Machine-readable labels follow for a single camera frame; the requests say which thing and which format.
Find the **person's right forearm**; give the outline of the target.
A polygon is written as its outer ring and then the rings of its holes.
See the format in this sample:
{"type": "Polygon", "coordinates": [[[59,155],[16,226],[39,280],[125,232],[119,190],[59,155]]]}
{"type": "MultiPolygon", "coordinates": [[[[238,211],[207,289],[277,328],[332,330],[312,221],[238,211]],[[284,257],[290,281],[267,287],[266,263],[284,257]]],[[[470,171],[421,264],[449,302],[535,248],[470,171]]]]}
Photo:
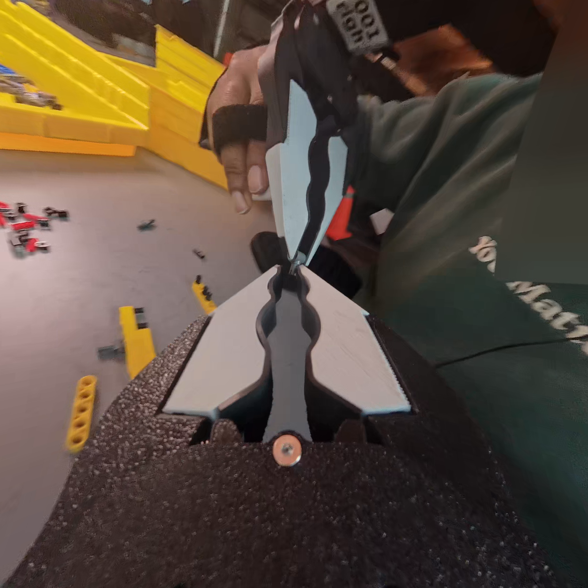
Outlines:
{"type": "Polygon", "coordinates": [[[436,96],[360,97],[345,187],[405,224],[424,205],[508,186],[543,73],[460,77],[436,96]]]}

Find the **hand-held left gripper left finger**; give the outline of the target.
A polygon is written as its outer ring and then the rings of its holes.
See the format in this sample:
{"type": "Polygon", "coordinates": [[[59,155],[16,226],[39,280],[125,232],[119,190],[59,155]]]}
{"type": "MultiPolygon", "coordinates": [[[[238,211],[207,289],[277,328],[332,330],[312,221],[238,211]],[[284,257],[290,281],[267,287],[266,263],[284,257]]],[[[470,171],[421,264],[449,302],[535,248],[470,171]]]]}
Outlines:
{"type": "Polygon", "coordinates": [[[281,295],[275,266],[209,315],[173,379],[164,414],[227,419],[246,442],[263,440],[273,403],[268,337],[281,295]]]}

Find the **short yellow lego beam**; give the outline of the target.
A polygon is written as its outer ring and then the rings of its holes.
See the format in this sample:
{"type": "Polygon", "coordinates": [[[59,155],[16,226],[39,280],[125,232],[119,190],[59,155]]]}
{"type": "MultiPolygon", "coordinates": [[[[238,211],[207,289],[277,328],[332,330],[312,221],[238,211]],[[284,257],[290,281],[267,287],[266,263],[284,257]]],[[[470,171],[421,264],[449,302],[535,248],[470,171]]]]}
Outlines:
{"type": "Polygon", "coordinates": [[[136,368],[142,371],[156,357],[151,329],[140,328],[136,331],[135,337],[135,359],[136,368]]]}
{"type": "Polygon", "coordinates": [[[65,447],[70,454],[80,452],[90,436],[97,382],[94,375],[84,376],[77,382],[65,438],[65,447]]]}

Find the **long yellow lego beam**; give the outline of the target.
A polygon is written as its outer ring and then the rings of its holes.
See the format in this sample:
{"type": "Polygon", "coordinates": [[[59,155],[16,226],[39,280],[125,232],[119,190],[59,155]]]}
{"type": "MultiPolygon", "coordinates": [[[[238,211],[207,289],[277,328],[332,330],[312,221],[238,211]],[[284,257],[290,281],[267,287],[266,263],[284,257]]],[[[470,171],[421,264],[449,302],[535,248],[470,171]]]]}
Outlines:
{"type": "Polygon", "coordinates": [[[199,304],[202,307],[203,312],[206,315],[210,315],[211,313],[214,312],[214,310],[217,308],[217,305],[215,304],[215,302],[211,299],[211,300],[206,300],[203,296],[202,296],[202,288],[204,286],[207,286],[202,278],[202,283],[201,284],[197,284],[193,281],[192,283],[192,292],[196,298],[196,300],[199,302],[199,304]]]}
{"type": "MultiPolygon", "coordinates": [[[[126,350],[125,364],[129,378],[131,380],[136,378],[137,375],[141,372],[136,368],[135,359],[135,337],[137,331],[135,324],[136,316],[137,315],[134,313],[133,306],[123,306],[119,308],[119,325],[121,327],[122,342],[126,350]]],[[[145,318],[145,313],[142,315],[142,317],[143,318],[140,320],[148,322],[145,318]]]]}

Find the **pile of small lego pieces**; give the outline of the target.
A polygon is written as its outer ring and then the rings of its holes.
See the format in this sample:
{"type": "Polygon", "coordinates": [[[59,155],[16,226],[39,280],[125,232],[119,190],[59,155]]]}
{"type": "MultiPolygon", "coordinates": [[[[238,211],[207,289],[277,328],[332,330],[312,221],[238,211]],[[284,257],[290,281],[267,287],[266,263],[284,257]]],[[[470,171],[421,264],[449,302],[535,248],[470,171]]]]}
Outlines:
{"type": "Polygon", "coordinates": [[[11,254],[24,259],[34,254],[48,254],[52,245],[44,236],[53,228],[54,221],[70,220],[70,211],[52,206],[44,207],[41,214],[29,211],[24,202],[10,205],[1,201],[1,230],[6,231],[6,241],[11,254]]]}

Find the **heap of grey lego parts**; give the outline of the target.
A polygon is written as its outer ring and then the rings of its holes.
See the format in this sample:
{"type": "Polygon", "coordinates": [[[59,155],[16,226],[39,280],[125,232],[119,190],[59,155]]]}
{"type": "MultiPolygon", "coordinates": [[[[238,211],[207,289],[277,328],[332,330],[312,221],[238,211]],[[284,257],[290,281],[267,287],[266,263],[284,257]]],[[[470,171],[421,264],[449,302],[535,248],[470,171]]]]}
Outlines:
{"type": "Polygon", "coordinates": [[[63,109],[55,95],[39,90],[28,77],[3,64],[1,64],[1,93],[12,96],[18,104],[48,107],[56,111],[63,109]]]}

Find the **orange traffic cone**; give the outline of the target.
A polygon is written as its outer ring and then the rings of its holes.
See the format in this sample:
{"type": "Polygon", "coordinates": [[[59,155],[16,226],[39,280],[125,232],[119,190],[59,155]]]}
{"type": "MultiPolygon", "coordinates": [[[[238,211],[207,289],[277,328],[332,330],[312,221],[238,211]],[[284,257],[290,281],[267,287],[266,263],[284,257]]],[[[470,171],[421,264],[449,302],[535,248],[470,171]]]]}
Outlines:
{"type": "Polygon", "coordinates": [[[335,211],[335,214],[327,228],[326,236],[331,241],[345,240],[352,237],[349,231],[350,216],[353,209],[355,190],[349,186],[335,211]]]}

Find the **black quilted cushion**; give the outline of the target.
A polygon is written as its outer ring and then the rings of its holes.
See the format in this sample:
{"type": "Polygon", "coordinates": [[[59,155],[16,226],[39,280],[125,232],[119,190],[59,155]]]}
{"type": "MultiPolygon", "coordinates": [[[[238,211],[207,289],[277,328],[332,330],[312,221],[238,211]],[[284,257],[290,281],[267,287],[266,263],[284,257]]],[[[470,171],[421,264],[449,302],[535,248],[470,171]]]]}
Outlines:
{"type": "MultiPolygon", "coordinates": [[[[257,233],[251,240],[250,249],[261,273],[279,265],[282,268],[283,288],[291,292],[298,290],[296,279],[290,274],[290,261],[275,232],[257,233]]],[[[362,286],[362,280],[352,267],[329,247],[319,246],[308,268],[347,298],[353,298],[362,286]]]]}

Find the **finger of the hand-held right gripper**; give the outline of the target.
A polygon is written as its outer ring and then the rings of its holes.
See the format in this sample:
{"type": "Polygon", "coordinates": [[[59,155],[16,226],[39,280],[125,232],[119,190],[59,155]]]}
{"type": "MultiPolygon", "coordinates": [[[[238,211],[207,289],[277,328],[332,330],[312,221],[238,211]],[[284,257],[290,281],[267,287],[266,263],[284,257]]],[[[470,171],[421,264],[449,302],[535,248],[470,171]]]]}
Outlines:
{"type": "Polygon", "coordinates": [[[316,125],[307,93],[291,80],[286,138],[266,154],[276,232],[285,241],[289,260],[306,259],[301,241],[310,216],[307,207],[307,189],[311,182],[309,148],[316,125]]]}
{"type": "Polygon", "coordinates": [[[348,148],[341,137],[315,137],[311,143],[308,216],[299,243],[302,265],[310,264],[342,202],[347,156],[348,148]]]}

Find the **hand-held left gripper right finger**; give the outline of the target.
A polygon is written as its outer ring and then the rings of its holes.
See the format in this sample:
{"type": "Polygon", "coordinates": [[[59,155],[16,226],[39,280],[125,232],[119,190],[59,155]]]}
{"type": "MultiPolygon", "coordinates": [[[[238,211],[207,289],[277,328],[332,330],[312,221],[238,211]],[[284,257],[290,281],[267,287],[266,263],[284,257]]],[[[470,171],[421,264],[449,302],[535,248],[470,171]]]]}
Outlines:
{"type": "Polygon", "coordinates": [[[305,403],[312,440],[334,440],[348,420],[410,413],[411,404],[369,313],[309,268],[298,268],[305,403]]]}

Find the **yellow plastic bin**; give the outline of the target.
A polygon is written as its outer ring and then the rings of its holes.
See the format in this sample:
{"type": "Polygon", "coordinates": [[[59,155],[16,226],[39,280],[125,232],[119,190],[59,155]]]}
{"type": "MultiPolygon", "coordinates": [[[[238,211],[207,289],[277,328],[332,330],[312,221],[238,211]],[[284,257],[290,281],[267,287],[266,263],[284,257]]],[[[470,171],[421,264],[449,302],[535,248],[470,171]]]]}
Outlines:
{"type": "Polygon", "coordinates": [[[223,65],[160,25],[156,25],[155,55],[155,66],[109,56],[150,88],[147,148],[226,189],[217,157],[199,145],[206,100],[223,65]]]}
{"type": "Polygon", "coordinates": [[[1,65],[57,104],[22,104],[1,88],[2,149],[126,156],[146,146],[149,86],[23,2],[1,1],[1,65]]]}

